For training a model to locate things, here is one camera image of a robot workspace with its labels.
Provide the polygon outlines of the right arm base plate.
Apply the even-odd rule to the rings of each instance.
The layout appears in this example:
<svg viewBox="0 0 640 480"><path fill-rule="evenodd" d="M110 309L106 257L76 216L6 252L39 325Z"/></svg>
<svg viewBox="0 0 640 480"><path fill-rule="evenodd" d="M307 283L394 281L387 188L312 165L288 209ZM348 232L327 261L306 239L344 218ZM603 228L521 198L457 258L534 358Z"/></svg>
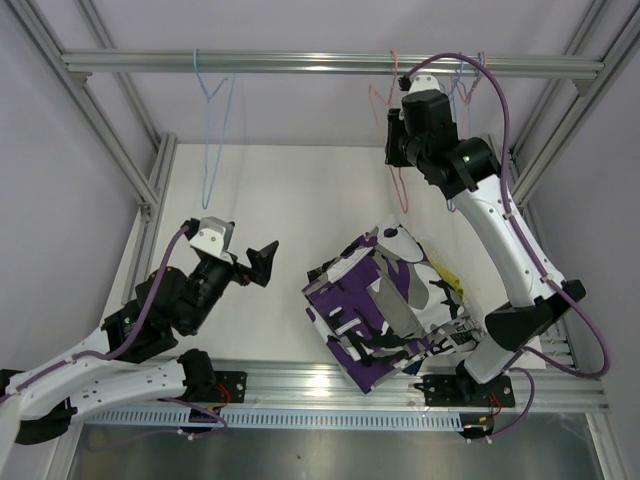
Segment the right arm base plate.
<svg viewBox="0 0 640 480"><path fill-rule="evenodd" d="M502 407L515 406L512 382L504 374L485 384L464 375L428 374L413 388L423 394L429 407L489 407L491 399L497 399Z"/></svg>

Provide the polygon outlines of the navy blue denim trousers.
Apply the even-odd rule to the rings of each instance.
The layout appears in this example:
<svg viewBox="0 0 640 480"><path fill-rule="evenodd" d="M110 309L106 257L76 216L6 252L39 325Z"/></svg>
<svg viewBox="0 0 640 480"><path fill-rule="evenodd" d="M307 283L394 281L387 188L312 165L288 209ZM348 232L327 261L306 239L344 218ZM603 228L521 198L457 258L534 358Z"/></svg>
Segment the navy blue denim trousers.
<svg viewBox="0 0 640 480"><path fill-rule="evenodd" d="M416 375L419 370L421 368L421 363L420 362L414 362L411 365L408 365L407 367L405 367L402 372L407 374L407 375Z"/></svg>

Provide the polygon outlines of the purple camouflage trousers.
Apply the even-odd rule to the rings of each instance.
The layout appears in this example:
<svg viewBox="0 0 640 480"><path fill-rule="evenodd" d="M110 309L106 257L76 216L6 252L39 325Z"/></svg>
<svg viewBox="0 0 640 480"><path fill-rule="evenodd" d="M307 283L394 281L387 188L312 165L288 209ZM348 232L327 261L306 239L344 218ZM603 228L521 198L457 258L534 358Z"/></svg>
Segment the purple camouflage trousers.
<svg viewBox="0 0 640 480"><path fill-rule="evenodd" d="M306 313L342 371L368 394L427 357L429 332L469 316L393 216L307 273Z"/></svg>

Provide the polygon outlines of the blue hanger with navy trousers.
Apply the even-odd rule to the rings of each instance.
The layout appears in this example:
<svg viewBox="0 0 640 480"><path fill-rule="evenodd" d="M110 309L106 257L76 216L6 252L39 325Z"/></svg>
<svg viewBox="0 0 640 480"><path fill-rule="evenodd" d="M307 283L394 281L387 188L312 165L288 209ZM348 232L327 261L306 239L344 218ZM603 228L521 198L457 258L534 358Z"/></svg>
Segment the blue hanger with navy trousers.
<svg viewBox="0 0 640 480"><path fill-rule="evenodd" d="M482 81L484 75L481 70L476 69L474 72L474 79L471 85L463 91L463 106L466 115L466 132L468 135L472 133L472 110L471 110L471 101L473 99L473 95L475 90L479 86Z"/></svg>

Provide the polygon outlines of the pink hanger with camouflage trousers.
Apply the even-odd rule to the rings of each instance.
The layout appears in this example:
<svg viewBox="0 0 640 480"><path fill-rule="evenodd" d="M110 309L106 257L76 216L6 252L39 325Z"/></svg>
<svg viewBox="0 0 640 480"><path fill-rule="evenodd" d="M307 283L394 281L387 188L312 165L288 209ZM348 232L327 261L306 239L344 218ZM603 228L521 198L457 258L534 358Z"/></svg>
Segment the pink hanger with camouflage trousers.
<svg viewBox="0 0 640 480"><path fill-rule="evenodd" d="M380 92L370 84L368 86L368 100L373 114L376 129L379 134L382 133L382 121L378 115L377 103L386 108L387 112L387 127L386 127L386 143L385 143L385 164L388 166L391 179L393 181L394 189L398 199L398 203L403 214L409 212L409 196L407 194L406 185L402 177L401 168L404 165L404 160L401 155L401 151L398 146L399 131L399 111L393 108L393 98L395 92L395 86L399 79L399 62L398 55L395 50L390 51L392 59L392 81L389 88L387 97L383 97Z"/></svg>

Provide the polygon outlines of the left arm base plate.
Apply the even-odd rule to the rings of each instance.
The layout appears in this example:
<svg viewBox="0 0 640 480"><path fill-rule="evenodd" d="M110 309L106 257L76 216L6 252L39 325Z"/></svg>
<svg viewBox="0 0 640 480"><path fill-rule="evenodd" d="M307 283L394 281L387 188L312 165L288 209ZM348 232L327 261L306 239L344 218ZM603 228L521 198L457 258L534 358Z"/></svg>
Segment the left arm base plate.
<svg viewBox="0 0 640 480"><path fill-rule="evenodd" d="M247 392L248 374L244 371L216 371L214 386L206 400L222 404L243 404Z"/></svg>

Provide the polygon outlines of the newsprint patterned trousers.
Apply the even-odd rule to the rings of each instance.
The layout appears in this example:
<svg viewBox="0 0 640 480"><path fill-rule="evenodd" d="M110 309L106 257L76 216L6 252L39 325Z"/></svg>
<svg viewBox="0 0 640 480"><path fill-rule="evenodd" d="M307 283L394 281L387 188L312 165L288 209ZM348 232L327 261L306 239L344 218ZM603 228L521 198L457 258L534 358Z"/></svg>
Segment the newsprint patterned trousers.
<svg viewBox="0 0 640 480"><path fill-rule="evenodd" d="M426 356L435 357L473 351L485 334L485 329L471 317L458 317L429 332Z"/></svg>

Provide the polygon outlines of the blue hanger with black trousers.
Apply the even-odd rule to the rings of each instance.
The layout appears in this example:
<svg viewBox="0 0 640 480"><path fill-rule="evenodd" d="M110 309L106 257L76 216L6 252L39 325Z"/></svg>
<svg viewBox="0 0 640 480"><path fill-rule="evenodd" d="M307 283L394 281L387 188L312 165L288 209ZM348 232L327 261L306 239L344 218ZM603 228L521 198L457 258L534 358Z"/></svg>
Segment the blue hanger with black trousers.
<svg viewBox="0 0 640 480"><path fill-rule="evenodd" d="M466 105L468 90L467 90L466 84L462 79L462 74L464 73L464 67L465 67L465 61L459 60L458 67L455 70L453 79L449 83L449 89L448 89L447 95L450 100L453 100L455 96L458 96L462 104Z"/></svg>

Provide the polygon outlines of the yellow trousers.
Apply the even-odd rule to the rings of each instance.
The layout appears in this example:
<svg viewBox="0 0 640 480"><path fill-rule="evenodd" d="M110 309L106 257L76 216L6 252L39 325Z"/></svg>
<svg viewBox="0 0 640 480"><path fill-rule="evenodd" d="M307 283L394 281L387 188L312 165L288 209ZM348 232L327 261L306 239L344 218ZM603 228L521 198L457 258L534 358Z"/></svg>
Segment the yellow trousers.
<svg viewBox="0 0 640 480"><path fill-rule="evenodd" d="M441 265L438 262L432 263L433 268L438 272L440 277L460 296L464 296L464 289L461 284L460 278L453 273L451 270L447 269L444 265Z"/></svg>

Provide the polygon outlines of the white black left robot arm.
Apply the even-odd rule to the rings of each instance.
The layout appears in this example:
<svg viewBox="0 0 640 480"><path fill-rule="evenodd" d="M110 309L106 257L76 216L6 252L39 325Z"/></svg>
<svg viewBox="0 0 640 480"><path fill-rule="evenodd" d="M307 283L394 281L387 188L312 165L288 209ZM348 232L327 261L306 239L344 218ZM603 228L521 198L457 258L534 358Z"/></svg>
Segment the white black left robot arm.
<svg viewBox="0 0 640 480"><path fill-rule="evenodd" d="M278 247L273 241L247 250L246 265L226 251L199 248L191 274L162 258L134 299L77 345L29 371L2 370L2 440L44 443L94 413L138 401L205 401L217 383L207 352L147 363L196 335L230 284L266 286Z"/></svg>

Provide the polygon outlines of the light blue wire hanger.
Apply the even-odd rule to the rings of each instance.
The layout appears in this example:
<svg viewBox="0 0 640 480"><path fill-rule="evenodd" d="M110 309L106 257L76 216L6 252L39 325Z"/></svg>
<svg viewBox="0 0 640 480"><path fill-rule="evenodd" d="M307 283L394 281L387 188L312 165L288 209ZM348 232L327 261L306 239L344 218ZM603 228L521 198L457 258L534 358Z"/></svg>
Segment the light blue wire hanger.
<svg viewBox="0 0 640 480"><path fill-rule="evenodd" d="M192 53L193 70L205 100L205 140L203 150L203 174L201 187L201 208L207 210L211 204L217 182L220 162L226 143L227 131L231 117L233 97L235 93L236 76L224 76L214 88L210 88L204 78L204 71L200 61L200 50L196 48ZM218 96L227 89L223 115L216 120L218 111Z"/></svg>

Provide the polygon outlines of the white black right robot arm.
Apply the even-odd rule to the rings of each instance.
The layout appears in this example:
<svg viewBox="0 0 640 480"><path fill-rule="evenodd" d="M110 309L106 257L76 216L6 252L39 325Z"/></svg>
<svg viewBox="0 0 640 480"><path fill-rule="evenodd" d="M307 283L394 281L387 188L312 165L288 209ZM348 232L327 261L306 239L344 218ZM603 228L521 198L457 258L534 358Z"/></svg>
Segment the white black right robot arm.
<svg viewBox="0 0 640 480"><path fill-rule="evenodd" d="M507 303L486 315L486 335L456 368L456 395L478 404L529 341L581 301L586 289L543 259L501 189L494 151L479 137L459 139L444 93L409 93L400 107L389 110L387 121L388 161L417 168L453 203L478 235L506 290Z"/></svg>

